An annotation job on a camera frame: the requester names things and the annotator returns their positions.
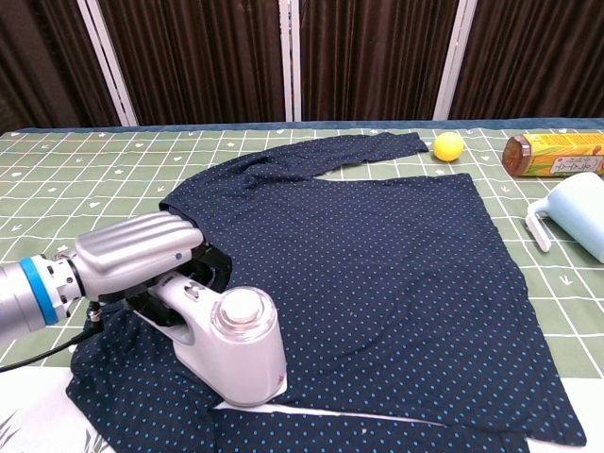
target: mug handle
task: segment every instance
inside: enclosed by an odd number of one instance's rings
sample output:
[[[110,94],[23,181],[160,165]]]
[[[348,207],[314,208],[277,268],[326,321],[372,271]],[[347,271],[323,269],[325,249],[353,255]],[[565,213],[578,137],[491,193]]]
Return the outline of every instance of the mug handle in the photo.
[[[545,233],[545,229],[539,221],[537,213],[547,212],[548,210],[549,202],[547,201],[547,198],[542,198],[541,200],[537,200],[528,205],[527,217],[525,219],[528,229],[544,252],[548,252],[551,248],[551,241],[547,237],[547,233]]]

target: brown curtain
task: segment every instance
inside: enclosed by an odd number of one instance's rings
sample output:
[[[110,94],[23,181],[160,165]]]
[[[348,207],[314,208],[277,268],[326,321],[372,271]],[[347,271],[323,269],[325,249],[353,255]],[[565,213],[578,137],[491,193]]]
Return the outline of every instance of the brown curtain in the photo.
[[[602,0],[482,0],[450,119],[604,116]]]
[[[303,119],[431,119],[457,5],[301,0]]]
[[[76,0],[0,0],[0,133],[119,124]]]
[[[142,125],[283,121],[278,0],[101,0]]]

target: silver cylinder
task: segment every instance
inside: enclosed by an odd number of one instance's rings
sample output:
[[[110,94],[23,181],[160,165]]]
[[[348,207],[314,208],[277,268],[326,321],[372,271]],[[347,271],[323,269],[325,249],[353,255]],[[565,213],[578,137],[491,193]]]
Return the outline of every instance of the silver cylinder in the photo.
[[[0,267],[0,344],[46,325],[36,296],[18,262]]]

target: black cable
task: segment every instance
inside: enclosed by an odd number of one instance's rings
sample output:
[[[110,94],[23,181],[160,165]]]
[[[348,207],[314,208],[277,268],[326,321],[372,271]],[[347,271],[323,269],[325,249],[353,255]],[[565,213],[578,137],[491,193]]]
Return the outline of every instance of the black cable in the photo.
[[[34,363],[36,361],[41,361],[42,359],[45,359],[47,357],[52,356],[53,354],[57,354],[59,351],[62,351],[63,349],[67,349],[69,346],[72,346],[74,344],[78,344],[83,342],[84,340],[90,338],[92,335],[95,335],[99,332],[103,331],[103,321],[101,319],[101,307],[100,304],[98,302],[91,302],[90,303],[90,311],[89,311],[89,316],[91,318],[91,327],[85,331],[83,331],[82,333],[76,335],[74,338],[72,338],[69,342],[64,343],[60,346],[57,346],[53,349],[51,349],[50,351],[46,351],[36,357],[32,357],[31,359],[27,359],[26,361],[18,361],[17,363],[13,363],[11,365],[7,365],[7,366],[3,366],[2,368],[0,368],[0,373],[4,373],[6,371],[11,371],[11,370],[15,370],[17,368],[20,368],[22,366],[26,366],[29,365],[31,363]]]

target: navy blue shirt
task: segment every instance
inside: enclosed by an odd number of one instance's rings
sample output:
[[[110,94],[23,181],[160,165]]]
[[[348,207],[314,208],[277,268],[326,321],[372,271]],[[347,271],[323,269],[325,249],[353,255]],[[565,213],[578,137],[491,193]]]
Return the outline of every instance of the navy blue shirt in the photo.
[[[427,151],[414,133],[280,146],[188,178],[159,207],[191,220],[233,258],[229,287],[258,286],[273,297],[288,359],[288,390],[274,402],[409,417],[444,426],[447,435],[457,433],[468,443],[465,434],[472,432],[482,445],[494,436],[502,445],[525,436],[585,445],[529,303],[526,281],[469,175],[360,181],[316,177],[340,165]],[[175,397],[187,390],[199,398],[194,416],[179,413],[184,423],[197,420],[212,440],[212,427],[231,442],[241,440],[237,429],[210,411],[220,399],[187,375],[160,333],[141,326],[143,321],[131,313],[116,316],[116,323],[124,323],[113,333],[118,339],[133,328],[144,328],[145,335],[132,338],[125,350],[107,349],[102,337],[90,339],[72,364],[75,377],[68,394],[98,427],[127,423],[134,428],[133,421],[118,422],[113,412],[122,411],[130,420],[134,405],[151,403],[154,410],[145,421],[165,423],[169,417],[157,409],[174,404],[162,387],[174,385]],[[157,344],[165,347],[149,356]],[[122,380],[132,381],[144,376],[142,366],[151,369],[151,363],[159,366],[157,361],[168,358],[169,366],[155,377],[157,387],[147,393],[108,384],[99,390],[91,383],[92,378],[110,382],[118,370]],[[161,429],[158,442],[176,439],[177,426],[173,435]],[[290,432],[302,442],[303,430]],[[103,432],[127,437],[116,428]],[[415,431],[409,432],[412,437]],[[400,429],[395,433],[385,436],[387,444],[378,451],[401,451],[395,443]],[[132,436],[127,437],[131,443]],[[518,451],[526,448],[521,444]]]

